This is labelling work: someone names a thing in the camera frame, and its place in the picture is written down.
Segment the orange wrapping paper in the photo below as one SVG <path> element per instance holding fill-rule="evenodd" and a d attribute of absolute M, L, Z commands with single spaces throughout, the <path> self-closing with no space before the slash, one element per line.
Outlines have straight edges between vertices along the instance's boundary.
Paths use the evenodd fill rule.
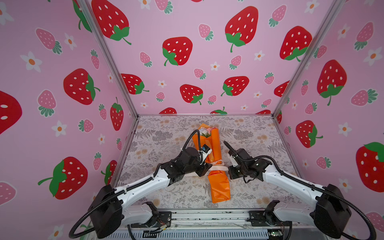
<path fill-rule="evenodd" d="M 199 129 L 201 127 L 210 128 L 208 125 L 205 125 L 205 124 L 202 124 L 199 127 Z M 199 149 L 196 134 L 193 135 L 192 140 L 195 144 L 195 148 Z M 205 159 L 206 162 L 210 163 L 210 162 L 215 162 L 222 159 L 221 146 L 220 146 L 220 134 L 218 129 L 213 129 L 211 131 L 211 136 L 209 137 L 200 136 L 200 144 L 201 146 L 206 144 L 212 149 L 212 153 L 209 155 L 208 158 Z M 208 179 L 211 184 L 211 196 L 212 196 L 213 203 L 223 202 L 231 199 L 229 180 L 227 175 L 225 174 L 225 171 L 221 171 L 221 170 L 211 171 L 208 175 Z"/>

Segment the metal corner post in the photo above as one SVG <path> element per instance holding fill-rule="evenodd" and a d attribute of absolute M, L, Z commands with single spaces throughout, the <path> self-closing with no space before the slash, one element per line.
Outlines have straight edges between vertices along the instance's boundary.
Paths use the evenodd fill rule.
<path fill-rule="evenodd" d="M 96 38 L 97 43 L 100 46 L 101 51 L 103 52 L 103 55 L 105 57 L 105 60 L 107 61 L 107 64 L 109 68 L 111 69 L 111 73 L 113 77 L 116 79 L 116 83 L 121 91 L 121 94 L 123 95 L 125 101 L 127 102 L 127 105 L 129 106 L 131 113 L 137 119 L 138 113 L 129 97 L 127 88 L 124 84 L 124 81 L 120 75 L 119 70 L 117 69 L 116 63 L 113 60 L 112 54 L 104 40 L 104 36 L 98 26 L 98 23 L 96 21 L 95 15 L 93 14 L 92 8 L 89 5 L 88 0 L 78 0 L 78 3 L 82 9 L 82 12 L 85 16 L 85 18 L 88 21 L 89 26 L 91 27 L 92 33 Z"/>
<path fill-rule="evenodd" d="M 311 44 L 309 45 L 306 54 L 304 55 L 304 58 L 301 60 L 300 64 L 297 66 L 294 74 L 292 75 L 290 79 L 290 83 L 288 84 L 288 87 L 286 88 L 283 96 L 280 99 L 280 102 L 277 104 L 277 107 L 275 111 L 273 112 L 273 118 L 276 119 L 277 115 L 283 108 L 285 102 L 287 101 L 289 95 L 292 93 L 293 89 L 295 88 L 295 85 L 299 81 L 301 75 L 303 74 L 305 67 L 311 60 L 314 52 L 316 51 L 317 46 L 320 45 L 321 41 L 327 34 L 329 28 L 332 26 L 332 23 L 336 19 L 337 15 L 339 14 L 341 8 L 344 5 L 345 0 L 334 0 L 331 4 L 331 7 L 329 8 L 327 14 L 325 15 L 322 23 L 320 24 L 320 27 L 314 36 Z"/>

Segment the floral patterned tabletop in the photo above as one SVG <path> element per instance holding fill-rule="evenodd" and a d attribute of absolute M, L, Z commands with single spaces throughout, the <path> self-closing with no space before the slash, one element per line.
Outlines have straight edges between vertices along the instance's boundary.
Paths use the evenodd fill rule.
<path fill-rule="evenodd" d="M 127 155 L 118 185 L 128 184 L 154 172 L 158 163 L 176 157 L 191 132 L 202 123 L 220 130 L 220 141 L 234 149 L 244 148 L 255 157 L 269 155 L 284 171 L 296 174 L 279 134 L 269 116 L 142 116 Z M 223 161 L 232 165 L 228 149 L 221 144 Z M 174 208 L 265 208 L 272 200 L 301 203 L 287 191 L 266 182 L 254 180 L 245 184 L 242 178 L 230 180 L 231 200 L 212 203 L 207 176 L 184 177 L 171 186 L 157 190 L 136 204 L 152 201 L 161 209 Z"/>

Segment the strawberry wallpaper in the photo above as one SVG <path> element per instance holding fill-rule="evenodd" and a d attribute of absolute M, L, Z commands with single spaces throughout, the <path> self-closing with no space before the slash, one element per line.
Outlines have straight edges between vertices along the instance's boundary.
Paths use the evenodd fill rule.
<path fill-rule="evenodd" d="M 384 2 L 347 1 L 283 107 L 280 128 L 309 181 L 339 187 L 384 239 Z M 346 233 L 369 231 L 352 213 Z"/>
<path fill-rule="evenodd" d="M 332 2 L 88 1 L 139 114 L 274 111 Z"/>
<path fill-rule="evenodd" d="M 133 117 L 77 1 L 0 1 L 0 24 L 0 239 L 68 239 Z"/>

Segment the black cable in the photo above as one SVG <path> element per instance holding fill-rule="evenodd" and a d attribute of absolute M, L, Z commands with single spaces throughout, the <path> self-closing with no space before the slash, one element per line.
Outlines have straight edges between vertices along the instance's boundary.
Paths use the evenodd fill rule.
<path fill-rule="evenodd" d="M 295 177 L 293 177 L 293 176 L 291 176 L 291 175 L 286 174 L 285 172 L 283 172 L 283 171 L 279 168 L 279 166 L 277 165 L 277 162 L 275 161 L 275 159 L 273 159 L 273 158 L 270 157 L 270 156 L 267 156 L 267 155 L 261 155 L 261 156 L 254 157 L 254 158 L 252 158 L 252 159 L 243 159 L 240 155 L 237 154 L 237 152 L 232 148 L 232 146 L 229 145 L 229 143 L 227 143 L 226 141 L 223 141 L 223 143 L 224 143 L 224 144 L 229 148 L 229 150 L 231 150 L 231 151 L 236 155 L 236 157 L 239 158 L 241 161 L 249 162 L 249 161 L 257 160 L 257 159 L 259 159 L 259 158 L 268 158 L 268 159 L 270 159 L 270 160 L 273 162 L 274 166 L 276 167 L 276 170 L 277 170 L 281 175 L 283 175 L 283 176 L 285 176 L 285 177 L 287 177 L 287 178 L 289 178 L 289 179 L 291 179 L 291 180 L 293 180 L 293 181 L 295 181 L 295 182 L 298 182 L 298 183 L 300 183 L 300 184 L 302 184 L 302 185 L 304 185 L 304 186 L 306 186 L 306 187 L 309 187 L 309 188 L 312 189 L 312 190 L 316 190 L 316 191 L 318 191 L 318 192 L 321 192 L 321 193 L 324 193 L 324 194 L 326 194 L 326 195 L 328 195 L 328 196 L 331 196 L 331 197 L 333 197 L 333 198 L 335 198 L 335 199 L 337 199 L 337 200 L 339 200 L 339 201 L 341 201 L 341 202 L 344 202 L 346 205 L 350 206 L 353 210 L 355 210 L 355 212 L 357 212 L 357 213 L 361 216 L 361 218 L 365 221 L 365 223 L 367 224 L 368 229 L 369 229 L 369 238 L 367 238 L 366 240 L 376 240 L 376 237 L 377 237 L 377 236 L 376 236 L 376 231 L 375 231 L 375 227 L 373 226 L 372 222 L 367 218 L 367 216 L 366 216 L 360 209 L 358 209 L 354 204 L 352 204 L 352 203 L 349 202 L 348 200 L 346 200 L 346 199 L 344 199 L 344 198 L 342 198 L 342 197 L 337 196 L 336 194 L 334 194 L 333 192 L 331 192 L 331 191 L 329 191 L 329 190 L 327 190 L 327 189 L 321 189 L 321 188 L 318 188 L 318 187 L 316 187 L 316 186 L 313 185 L 313 184 L 308 184 L 308 183 L 306 183 L 306 182 L 304 182 L 304 181 L 301 181 L 301 180 L 299 180 L 299 179 L 297 179 L 297 178 L 295 178 Z M 352 236 L 349 236 L 348 234 L 346 234 L 346 233 L 344 233 L 344 232 L 341 233 L 341 235 L 344 236 L 344 237 L 346 237 L 346 238 L 348 238 L 349 240 L 361 240 L 361 239 L 358 239 L 358 238 L 354 238 L 354 237 L 352 237 Z"/>
<path fill-rule="evenodd" d="M 94 211 L 96 211 L 97 209 L 99 209 L 101 206 L 103 206 L 104 204 L 108 203 L 109 201 L 111 201 L 112 199 L 114 199 L 115 197 L 117 196 L 120 196 L 121 194 L 124 194 L 126 193 L 127 191 L 130 191 L 134 188 L 137 188 L 143 184 L 146 184 L 147 182 L 150 182 L 153 178 L 152 177 L 149 177 L 148 179 L 142 181 L 142 182 L 139 182 L 135 185 L 132 185 L 130 187 L 127 187 L 126 190 L 121 190 L 120 192 L 117 192 L 115 194 L 113 194 L 112 196 L 106 198 L 105 200 L 103 200 L 102 202 L 100 202 L 98 205 L 96 205 L 94 208 L 92 208 L 90 211 L 88 211 L 86 214 L 84 214 L 75 224 L 74 226 L 71 228 L 70 230 L 70 233 L 68 234 L 69 238 L 73 239 L 73 238 L 78 238 L 78 237 L 81 237 L 83 235 L 86 235 L 90 232 L 93 232 L 95 230 L 95 228 L 90 228 L 90 229 L 87 229 L 85 231 L 82 231 L 80 233 L 74 233 L 76 231 L 76 229 L 80 226 L 80 224 L 82 224 L 82 222 L 87 218 L 89 217 Z"/>
<path fill-rule="evenodd" d="M 289 222 L 288 235 L 287 235 L 287 238 L 285 240 L 289 240 L 289 238 L 291 237 L 291 233 L 292 233 L 292 221 Z"/>
<path fill-rule="evenodd" d="M 128 232 L 129 232 L 129 236 L 131 237 L 132 240 L 136 240 L 136 238 L 133 236 L 132 234 L 132 231 L 131 231 L 131 225 L 128 224 Z"/>

